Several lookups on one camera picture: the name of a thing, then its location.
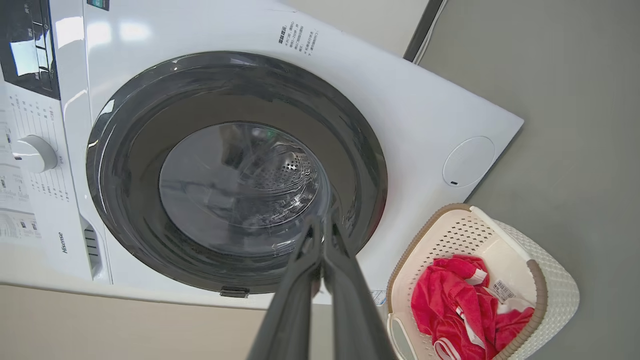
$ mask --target plastic basket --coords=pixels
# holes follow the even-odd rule
[[[469,254],[482,258],[490,287],[536,304],[520,334],[495,359],[524,359],[542,347],[575,314],[580,295],[569,273],[520,231],[467,204],[438,210],[403,254],[387,288],[387,329],[400,359],[437,359],[431,336],[418,331],[411,310],[413,287],[435,258]]]

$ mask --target control knob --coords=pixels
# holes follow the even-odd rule
[[[35,135],[17,140],[11,150],[19,164],[30,172],[45,172],[58,164],[58,157],[51,145]]]

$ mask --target red towel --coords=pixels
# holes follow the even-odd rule
[[[441,359],[493,359],[529,322],[532,307],[500,304],[488,285],[484,261],[465,255],[435,259],[418,280],[413,317]]]

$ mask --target washing machine door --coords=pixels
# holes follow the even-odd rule
[[[249,53],[184,56],[130,80],[93,127],[87,174],[133,256],[240,293],[275,291],[305,220],[330,208],[360,250],[387,194],[358,109],[309,71]]]

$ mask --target white washing machine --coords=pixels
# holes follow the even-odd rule
[[[383,291],[522,125],[278,2],[9,3],[7,139],[39,238],[0,243],[4,282],[266,308],[335,208]]]

